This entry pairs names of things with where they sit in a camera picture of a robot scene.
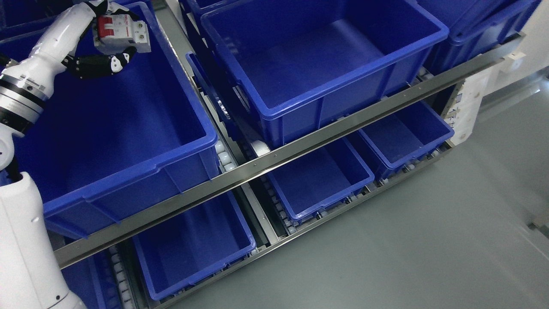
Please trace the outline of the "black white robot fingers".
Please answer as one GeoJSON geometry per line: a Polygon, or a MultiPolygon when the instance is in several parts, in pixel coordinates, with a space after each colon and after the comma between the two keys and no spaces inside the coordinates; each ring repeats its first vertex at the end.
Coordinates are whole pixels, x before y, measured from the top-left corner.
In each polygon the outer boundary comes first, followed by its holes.
{"type": "Polygon", "coordinates": [[[133,21],[139,21],[140,16],[118,3],[109,0],[94,0],[84,2],[88,6],[89,12],[86,16],[87,22],[91,22],[98,16],[104,15],[129,15],[133,21]]]}

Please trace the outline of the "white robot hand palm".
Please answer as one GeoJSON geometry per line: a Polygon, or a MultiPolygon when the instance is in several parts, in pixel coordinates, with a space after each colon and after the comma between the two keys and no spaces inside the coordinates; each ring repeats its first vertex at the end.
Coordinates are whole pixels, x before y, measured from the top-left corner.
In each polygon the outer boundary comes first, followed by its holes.
{"type": "Polygon", "coordinates": [[[33,82],[53,82],[66,70],[63,60],[74,51],[81,35],[97,16],[96,2],[81,2],[68,8],[49,26],[19,65],[19,77],[33,82]]]}

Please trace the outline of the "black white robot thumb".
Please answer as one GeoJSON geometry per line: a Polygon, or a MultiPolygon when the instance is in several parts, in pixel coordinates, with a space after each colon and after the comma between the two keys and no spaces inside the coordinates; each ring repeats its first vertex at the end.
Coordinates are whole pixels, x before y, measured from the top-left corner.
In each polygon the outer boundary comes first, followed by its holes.
{"type": "Polygon", "coordinates": [[[82,57],[67,55],[64,58],[64,65],[78,79],[103,78],[121,72],[136,53],[137,49],[130,46],[121,53],[114,55],[101,54],[85,55],[82,57]]]}

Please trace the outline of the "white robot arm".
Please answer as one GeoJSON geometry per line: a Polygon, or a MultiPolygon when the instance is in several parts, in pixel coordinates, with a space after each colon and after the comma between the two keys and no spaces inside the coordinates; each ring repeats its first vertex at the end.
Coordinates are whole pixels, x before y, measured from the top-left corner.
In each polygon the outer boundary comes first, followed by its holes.
{"type": "Polygon", "coordinates": [[[132,27],[139,16],[108,0],[81,2],[51,24],[23,61],[1,55],[1,307],[84,309],[55,258],[33,178],[20,172],[15,138],[22,138],[54,93],[55,77],[69,70],[80,79],[113,76],[137,53],[132,27]]]}

